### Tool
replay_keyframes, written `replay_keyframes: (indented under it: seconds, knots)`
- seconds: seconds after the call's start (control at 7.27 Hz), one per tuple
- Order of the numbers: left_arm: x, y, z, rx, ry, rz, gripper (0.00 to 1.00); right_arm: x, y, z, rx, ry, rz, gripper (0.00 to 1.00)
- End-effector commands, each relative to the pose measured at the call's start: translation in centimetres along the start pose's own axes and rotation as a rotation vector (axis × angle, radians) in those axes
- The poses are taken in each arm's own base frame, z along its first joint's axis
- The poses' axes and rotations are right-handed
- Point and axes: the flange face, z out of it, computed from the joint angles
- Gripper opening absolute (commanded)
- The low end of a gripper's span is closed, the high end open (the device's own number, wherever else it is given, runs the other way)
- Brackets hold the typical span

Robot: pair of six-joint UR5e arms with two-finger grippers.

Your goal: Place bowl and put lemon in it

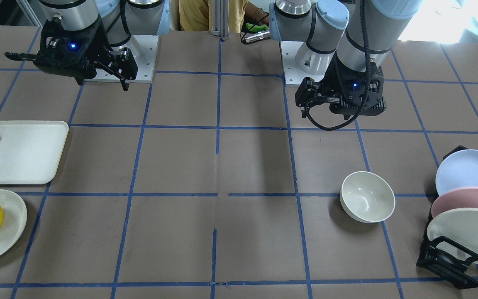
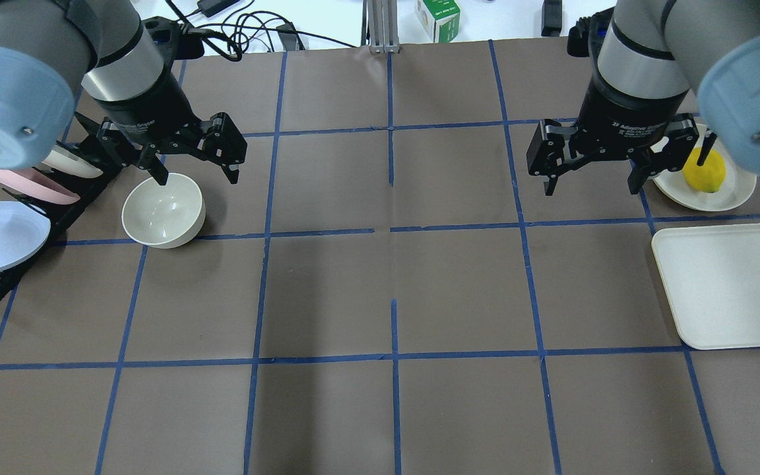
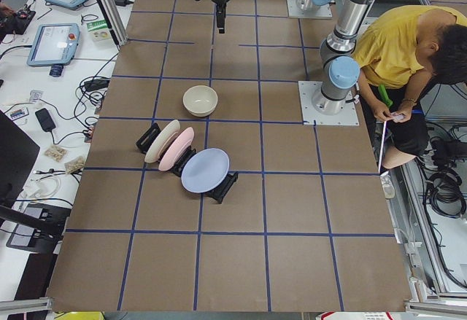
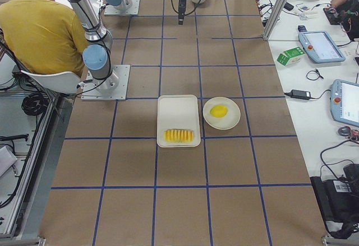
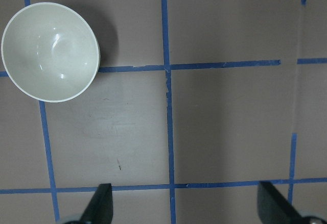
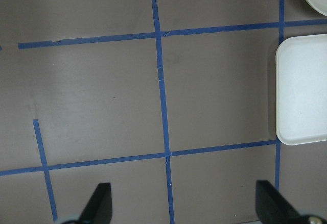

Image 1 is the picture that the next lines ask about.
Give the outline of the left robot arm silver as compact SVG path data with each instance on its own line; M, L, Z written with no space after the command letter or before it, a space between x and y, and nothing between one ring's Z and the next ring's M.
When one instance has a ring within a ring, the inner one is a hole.
M324 77L305 77L295 94L303 118L325 103L348 120L383 113L383 61L421 0L357 0L352 12L338 0L275 0L269 6L271 39L304 42L312 54L331 56Z

